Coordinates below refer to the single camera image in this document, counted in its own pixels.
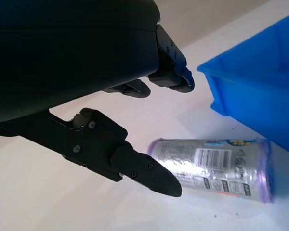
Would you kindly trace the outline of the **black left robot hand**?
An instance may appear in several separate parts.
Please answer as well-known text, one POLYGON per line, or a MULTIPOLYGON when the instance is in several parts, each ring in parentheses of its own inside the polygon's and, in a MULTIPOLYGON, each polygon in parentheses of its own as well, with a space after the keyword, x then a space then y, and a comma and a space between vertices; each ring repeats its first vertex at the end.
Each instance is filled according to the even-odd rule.
POLYGON ((135 151, 126 129, 83 108, 64 121, 50 109, 104 91, 149 96, 146 76, 181 93, 187 61, 159 24, 152 0, 0 0, 0 136, 21 136, 110 180, 123 176, 180 197, 176 177, 135 151))

